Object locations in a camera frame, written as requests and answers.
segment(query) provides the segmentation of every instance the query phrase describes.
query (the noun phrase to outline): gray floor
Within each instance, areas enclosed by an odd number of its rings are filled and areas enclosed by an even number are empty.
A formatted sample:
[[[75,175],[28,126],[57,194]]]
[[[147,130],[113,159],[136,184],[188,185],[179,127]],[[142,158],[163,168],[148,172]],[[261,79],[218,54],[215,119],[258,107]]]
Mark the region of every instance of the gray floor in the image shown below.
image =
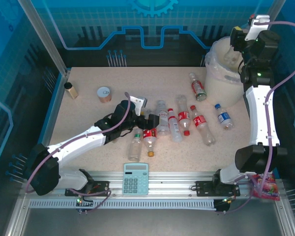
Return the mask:
[[[199,210],[31,209],[23,236],[267,236],[282,235],[274,203],[251,201],[229,215]]]

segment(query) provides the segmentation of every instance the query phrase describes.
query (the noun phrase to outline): beige table surface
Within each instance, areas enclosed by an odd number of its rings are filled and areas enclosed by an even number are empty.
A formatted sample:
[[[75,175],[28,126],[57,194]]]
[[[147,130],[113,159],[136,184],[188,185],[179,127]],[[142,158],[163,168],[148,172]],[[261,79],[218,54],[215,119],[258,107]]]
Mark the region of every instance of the beige table surface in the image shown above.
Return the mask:
[[[196,101],[189,82],[190,72],[195,72],[204,82],[204,67],[73,67],[68,81],[79,96],[73,100],[64,93],[50,144],[80,134],[112,113],[116,105],[126,99],[125,91],[133,96],[146,97],[146,108],[152,110],[157,100],[165,100],[167,107],[173,108],[176,114],[175,97],[184,94],[189,107],[196,105],[205,114],[216,144],[211,147],[204,145],[192,124],[190,136],[184,137],[179,144],[172,142],[170,136],[159,137],[152,158],[147,156],[147,149],[143,146],[141,162],[149,163],[149,170],[154,172],[216,171],[228,166],[234,161],[236,150],[249,142],[250,121],[244,101],[241,99],[228,108],[235,128],[223,130],[214,107],[206,101]],[[97,98],[96,91],[102,86],[111,89],[112,100],[109,103],[101,103]],[[131,133],[116,143],[90,150],[69,162],[67,167],[87,171],[122,171],[123,164],[128,162],[127,152],[132,138]]]

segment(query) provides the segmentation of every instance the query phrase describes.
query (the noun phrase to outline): small bottle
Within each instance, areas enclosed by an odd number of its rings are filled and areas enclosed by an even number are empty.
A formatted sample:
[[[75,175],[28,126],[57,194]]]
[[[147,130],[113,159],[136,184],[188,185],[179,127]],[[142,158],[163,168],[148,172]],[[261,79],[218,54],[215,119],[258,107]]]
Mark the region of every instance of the small bottle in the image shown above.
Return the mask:
[[[227,111],[224,108],[222,108],[220,104],[216,104],[215,109],[217,118],[220,121],[221,126],[226,130],[232,129],[234,124]]]
[[[135,129],[134,130],[134,137],[130,144],[129,149],[129,161],[140,161],[141,150],[142,150],[142,139],[143,139],[143,130]]]
[[[173,142],[180,143],[182,141],[182,136],[180,134],[178,122],[172,108],[168,109],[168,125]]]
[[[68,93],[71,95],[73,99],[75,99],[78,96],[77,91],[70,82],[65,83],[64,88],[68,91]]]
[[[199,78],[196,76],[195,73],[190,73],[189,78],[191,80],[191,87],[193,92],[195,93],[197,101],[204,101],[207,98],[207,93],[205,91],[205,88],[199,81]]]
[[[156,129],[145,129],[143,131],[143,143],[147,146],[147,156],[154,156],[154,146],[156,142]]]
[[[157,126],[157,134],[160,136],[169,135],[168,114],[164,101],[158,101],[156,107],[156,115],[160,117],[159,125]]]
[[[189,136],[190,114],[187,107],[187,98],[185,95],[179,95],[176,99],[178,104],[178,120],[183,129],[184,136]]]
[[[215,138],[208,127],[205,117],[197,111],[196,106],[191,106],[190,109],[192,111],[191,117],[196,128],[202,136],[203,143],[207,146],[214,144]]]
[[[229,65],[235,65],[238,61],[240,52],[235,52],[234,47],[230,47],[227,53],[224,55],[224,61]]]

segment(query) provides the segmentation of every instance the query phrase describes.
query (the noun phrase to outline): plastic bucket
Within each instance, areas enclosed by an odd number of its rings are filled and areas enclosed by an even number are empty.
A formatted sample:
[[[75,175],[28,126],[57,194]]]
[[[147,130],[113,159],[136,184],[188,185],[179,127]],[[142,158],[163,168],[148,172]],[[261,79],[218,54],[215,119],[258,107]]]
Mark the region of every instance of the plastic bucket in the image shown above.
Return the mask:
[[[222,107],[235,105],[243,96],[243,84],[238,74],[241,55],[232,67],[223,64],[224,55],[230,48],[230,37],[213,43],[206,55],[205,90],[210,104],[219,103]]]

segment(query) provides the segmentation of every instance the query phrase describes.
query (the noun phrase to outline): calculator keypad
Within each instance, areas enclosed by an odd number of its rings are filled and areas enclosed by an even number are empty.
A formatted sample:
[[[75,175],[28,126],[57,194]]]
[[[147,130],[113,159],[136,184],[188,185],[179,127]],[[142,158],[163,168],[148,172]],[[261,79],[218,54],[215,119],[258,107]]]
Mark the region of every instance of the calculator keypad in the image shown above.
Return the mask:
[[[122,193],[135,195],[148,194],[148,174],[144,172],[136,176],[124,176]]]

